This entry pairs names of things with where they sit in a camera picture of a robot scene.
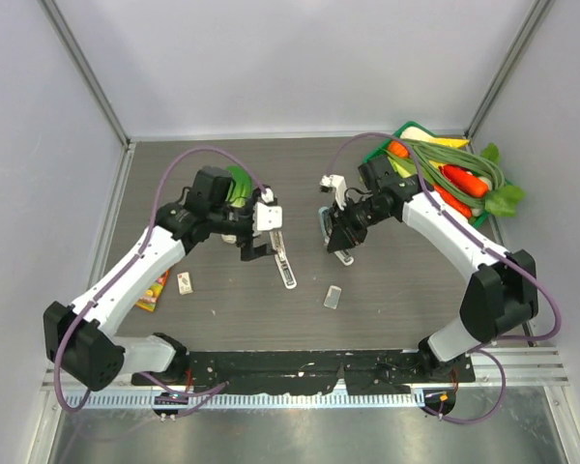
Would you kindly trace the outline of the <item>white stapler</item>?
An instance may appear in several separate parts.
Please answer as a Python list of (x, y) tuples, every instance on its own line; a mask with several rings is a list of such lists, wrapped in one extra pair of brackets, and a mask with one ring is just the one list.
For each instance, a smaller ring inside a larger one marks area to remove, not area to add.
[(297, 280), (292, 271), (290, 262), (287, 257), (285, 244), (283, 242), (282, 232), (275, 230), (270, 232), (270, 239), (275, 251), (275, 262), (277, 269), (286, 289), (292, 290), (297, 286)]

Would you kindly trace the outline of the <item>staples tray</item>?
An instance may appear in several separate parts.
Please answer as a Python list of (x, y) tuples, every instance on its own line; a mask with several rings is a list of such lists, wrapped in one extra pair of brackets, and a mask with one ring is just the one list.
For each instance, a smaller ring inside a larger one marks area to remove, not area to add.
[(327, 291), (323, 306), (330, 309), (337, 309), (341, 297), (341, 288), (331, 285)]

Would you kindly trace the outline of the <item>staples box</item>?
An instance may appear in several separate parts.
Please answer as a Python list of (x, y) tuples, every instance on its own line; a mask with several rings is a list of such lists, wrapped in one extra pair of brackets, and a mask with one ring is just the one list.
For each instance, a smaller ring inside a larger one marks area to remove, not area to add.
[(189, 272), (182, 272), (177, 274), (177, 282), (178, 282), (178, 291), (180, 295), (184, 296), (191, 294), (193, 292)]

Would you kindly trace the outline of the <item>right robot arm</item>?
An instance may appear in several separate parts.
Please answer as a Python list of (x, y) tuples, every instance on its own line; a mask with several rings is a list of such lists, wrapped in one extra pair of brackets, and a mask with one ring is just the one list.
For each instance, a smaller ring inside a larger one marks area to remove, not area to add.
[(484, 237), (417, 175), (401, 177), (385, 156), (362, 163), (359, 172), (367, 192), (358, 200), (348, 197), (342, 176), (320, 180), (321, 190), (334, 195), (322, 214), (327, 251), (348, 252), (369, 227), (394, 218), (423, 235), (466, 282), (457, 316), (419, 343), (422, 378), (442, 380), (461, 356), (537, 315), (536, 262), (527, 251), (509, 252)]

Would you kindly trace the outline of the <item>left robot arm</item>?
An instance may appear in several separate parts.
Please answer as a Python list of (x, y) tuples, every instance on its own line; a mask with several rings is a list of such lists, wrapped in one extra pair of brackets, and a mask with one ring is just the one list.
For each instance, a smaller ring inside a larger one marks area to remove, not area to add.
[(67, 372), (92, 392), (122, 374), (150, 373), (167, 386), (185, 378), (188, 350), (174, 338), (114, 337), (156, 279), (211, 235), (235, 236), (244, 261), (273, 254), (272, 246), (255, 246), (253, 240), (282, 225), (275, 195), (270, 188), (256, 189), (244, 207), (232, 210), (228, 195), (234, 185), (230, 172), (203, 167), (178, 201), (155, 210), (152, 225), (98, 283), (70, 304), (54, 302), (45, 310), (45, 350), (56, 374)]

